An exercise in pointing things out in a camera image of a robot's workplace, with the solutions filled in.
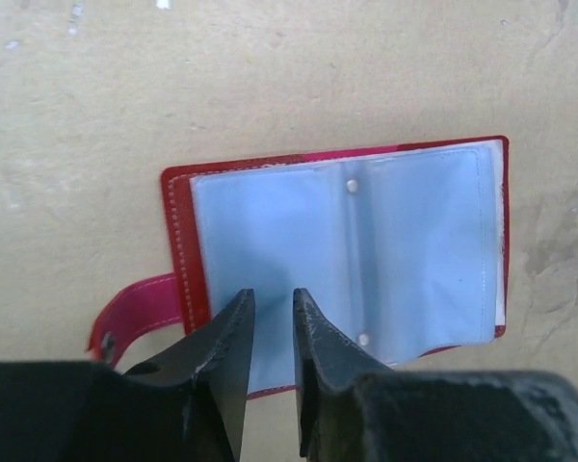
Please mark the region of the red card holder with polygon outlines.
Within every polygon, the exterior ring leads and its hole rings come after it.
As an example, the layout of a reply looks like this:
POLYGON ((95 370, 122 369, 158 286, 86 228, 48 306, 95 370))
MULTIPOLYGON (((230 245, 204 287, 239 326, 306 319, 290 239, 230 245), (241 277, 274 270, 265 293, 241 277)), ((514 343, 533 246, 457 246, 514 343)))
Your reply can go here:
POLYGON ((387 366, 488 343, 507 324, 508 169, 504 136, 168 167, 173 270, 121 290, 89 351, 115 365, 148 332, 203 327, 242 289, 256 303, 251 398, 295 385, 297 288, 387 366))

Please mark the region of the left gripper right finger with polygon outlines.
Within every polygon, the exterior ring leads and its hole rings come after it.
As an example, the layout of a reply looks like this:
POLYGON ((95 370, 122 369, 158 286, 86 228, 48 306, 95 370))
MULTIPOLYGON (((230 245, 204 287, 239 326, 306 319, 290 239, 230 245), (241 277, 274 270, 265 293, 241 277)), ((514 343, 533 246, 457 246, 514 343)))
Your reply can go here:
POLYGON ((397 372, 293 294, 300 454, 310 461, 578 461, 578 392, 537 371, 397 372))

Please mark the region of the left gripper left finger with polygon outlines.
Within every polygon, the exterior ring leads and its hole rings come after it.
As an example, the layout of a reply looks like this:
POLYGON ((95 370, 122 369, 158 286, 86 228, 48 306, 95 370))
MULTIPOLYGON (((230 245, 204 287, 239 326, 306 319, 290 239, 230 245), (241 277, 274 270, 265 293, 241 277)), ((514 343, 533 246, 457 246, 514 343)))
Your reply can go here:
POLYGON ((103 362, 0 362, 0 461, 238 460, 254 315, 243 290, 123 373, 103 362))

